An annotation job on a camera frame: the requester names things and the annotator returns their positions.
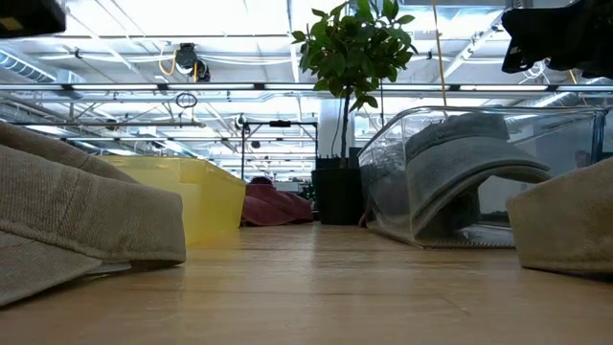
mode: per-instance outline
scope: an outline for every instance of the beige fabric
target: beige fabric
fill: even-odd
[[[536,185],[507,208],[525,267],[613,272],[613,159]]]
[[[0,145],[0,306],[104,262],[185,262],[179,195],[20,131],[0,126],[0,142],[47,159]]]

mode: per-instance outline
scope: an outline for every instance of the wooden floor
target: wooden floor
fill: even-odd
[[[613,344],[613,285],[513,251],[423,251],[349,227],[245,229],[180,268],[0,310],[0,344]]]

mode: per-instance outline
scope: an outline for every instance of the plant stem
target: plant stem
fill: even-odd
[[[352,97],[350,88],[347,87],[346,90],[347,96],[345,96],[345,111],[343,112],[343,129],[341,130],[341,169],[347,168],[347,123],[349,122],[349,102]]]

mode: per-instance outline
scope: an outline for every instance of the clear plastic bin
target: clear plastic bin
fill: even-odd
[[[225,241],[240,227],[245,183],[191,158],[102,156],[137,181],[183,198],[187,244]]]
[[[595,120],[603,119],[606,114],[603,109],[591,107],[419,107],[403,111],[358,155],[364,195],[375,214],[375,221],[368,224],[370,228],[423,247],[513,246],[506,200],[531,185],[498,177],[491,177],[478,190],[481,213],[478,223],[452,233],[414,231],[409,217],[405,146],[411,136],[441,122],[444,113],[503,115],[509,142],[549,165],[552,176],[591,164],[594,150],[598,148]]]

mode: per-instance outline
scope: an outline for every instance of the potted plant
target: potted plant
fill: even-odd
[[[398,70],[406,69],[412,52],[416,52],[411,36],[402,30],[402,25],[415,17],[397,18],[397,0],[385,0],[381,11],[372,0],[357,0],[356,13],[341,18],[348,4],[330,13],[313,9],[321,20],[307,27],[306,33],[292,33],[293,43],[302,43],[300,67],[317,75],[314,90],[329,91],[345,101],[340,167],[314,171],[312,177],[321,221],[347,225],[357,224],[363,208],[359,169],[347,168],[349,115],[364,104],[377,108],[370,93],[385,79],[396,81]]]

